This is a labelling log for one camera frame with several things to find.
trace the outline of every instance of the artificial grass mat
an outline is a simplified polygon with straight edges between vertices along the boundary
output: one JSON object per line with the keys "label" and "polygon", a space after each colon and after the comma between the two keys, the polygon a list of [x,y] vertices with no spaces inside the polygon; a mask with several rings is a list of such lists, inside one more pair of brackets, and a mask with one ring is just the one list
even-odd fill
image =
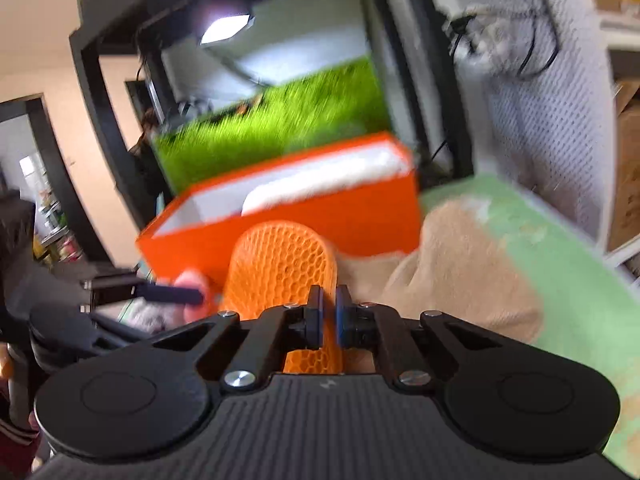
{"label": "artificial grass mat", "polygon": [[264,91],[245,115],[201,117],[156,140],[177,192],[227,171],[305,148],[390,129],[368,57]]}

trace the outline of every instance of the green table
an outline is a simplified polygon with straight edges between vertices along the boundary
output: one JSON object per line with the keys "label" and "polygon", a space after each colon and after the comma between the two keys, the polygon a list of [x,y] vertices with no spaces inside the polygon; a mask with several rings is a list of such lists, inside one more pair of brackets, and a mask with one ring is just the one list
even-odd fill
{"label": "green table", "polygon": [[534,345],[581,362],[613,382],[623,413],[605,454],[640,475],[640,304],[613,269],[577,235],[490,175],[443,186],[420,198],[424,209],[461,195],[489,204],[485,228],[543,300],[544,328]]}

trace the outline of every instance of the silver screw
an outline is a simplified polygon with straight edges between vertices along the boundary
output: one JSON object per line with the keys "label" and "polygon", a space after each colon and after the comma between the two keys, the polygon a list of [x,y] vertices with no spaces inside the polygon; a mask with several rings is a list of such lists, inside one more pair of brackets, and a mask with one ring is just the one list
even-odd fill
{"label": "silver screw", "polygon": [[422,370],[408,370],[402,372],[398,379],[404,386],[424,386],[429,384],[431,376]]}
{"label": "silver screw", "polygon": [[236,370],[225,375],[225,383],[232,388],[244,388],[255,383],[255,375],[246,370]]}

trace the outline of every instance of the doorway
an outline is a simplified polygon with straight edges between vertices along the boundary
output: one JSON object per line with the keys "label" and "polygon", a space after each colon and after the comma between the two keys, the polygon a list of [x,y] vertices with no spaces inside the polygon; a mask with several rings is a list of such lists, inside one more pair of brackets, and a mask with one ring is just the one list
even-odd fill
{"label": "doorway", "polygon": [[0,191],[36,204],[36,246],[54,259],[110,262],[69,177],[42,95],[0,103]]}

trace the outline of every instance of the orange box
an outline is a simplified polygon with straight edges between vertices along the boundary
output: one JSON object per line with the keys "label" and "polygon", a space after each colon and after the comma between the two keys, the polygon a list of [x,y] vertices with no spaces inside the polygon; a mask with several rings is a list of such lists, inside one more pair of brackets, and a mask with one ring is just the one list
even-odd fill
{"label": "orange box", "polygon": [[[381,154],[400,161],[401,173],[241,216],[245,198],[257,186],[347,157],[366,162]],[[137,244],[156,276],[173,280],[185,269],[196,269],[209,276],[219,292],[236,241],[262,222],[298,222],[351,256],[410,253],[420,241],[417,197],[412,154],[393,136],[376,134],[286,155],[196,184],[142,231]]]}

